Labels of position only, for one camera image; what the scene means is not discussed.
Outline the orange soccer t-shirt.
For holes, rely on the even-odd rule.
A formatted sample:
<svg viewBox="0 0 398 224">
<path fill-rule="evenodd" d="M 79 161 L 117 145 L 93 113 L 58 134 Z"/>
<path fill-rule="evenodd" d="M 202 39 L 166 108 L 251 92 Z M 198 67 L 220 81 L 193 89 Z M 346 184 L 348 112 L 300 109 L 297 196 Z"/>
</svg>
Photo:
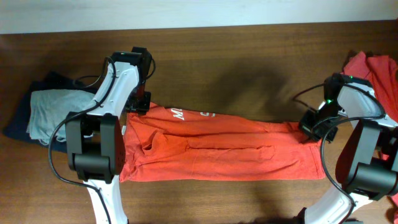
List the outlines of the orange soccer t-shirt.
<svg viewBox="0 0 398 224">
<path fill-rule="evenodd" d="M 127 115 L 124 143 L 122 182 L 325 177 L 319 143 L 296 122 L 268 123 L 151 103 L 145 115 Z"/>
</svg>

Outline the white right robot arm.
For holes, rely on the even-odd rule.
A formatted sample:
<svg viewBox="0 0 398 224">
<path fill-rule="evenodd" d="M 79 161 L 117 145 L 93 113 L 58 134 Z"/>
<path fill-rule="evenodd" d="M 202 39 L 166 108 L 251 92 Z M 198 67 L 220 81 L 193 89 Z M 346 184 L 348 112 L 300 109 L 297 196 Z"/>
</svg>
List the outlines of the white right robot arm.
<svg viewBox="0 0 398 224">
<path fill-rule="evenodd" d="M 352 223 L 353 212 L 385 196 L 397 194 L 397 122 L 387 114 L 371 82 L 334 73 L 320 84 L 324 101 L 309 108 L 299 129 L 325 144 L 332 142 L 339 125 L 351 123 L 353 132 L 337 160 L 335 176 L 325 172 L 331 188 L 311 207 L 303 208 L 297 223 Z"/>
</svg>

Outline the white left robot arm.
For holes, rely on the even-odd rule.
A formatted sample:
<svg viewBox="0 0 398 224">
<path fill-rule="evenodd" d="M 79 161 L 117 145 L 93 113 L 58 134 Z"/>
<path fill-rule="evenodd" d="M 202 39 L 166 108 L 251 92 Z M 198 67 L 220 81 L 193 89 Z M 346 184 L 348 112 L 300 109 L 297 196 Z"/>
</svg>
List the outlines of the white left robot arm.
<svg viewBox="0 0 398 224">
<path fill-rule="evenodd" d="M 120 119 L 124 112 L 148 112 L 151 93 L 145 84 L 155 62 L 146 48 L 134 47 L 114 52 L 105 69 L 105 79 L 88 107 L 67 116 L 68 166 L 88 189 L 97 223 L 128 223 L 119 188 L 126 156 Z"/>
</svg>

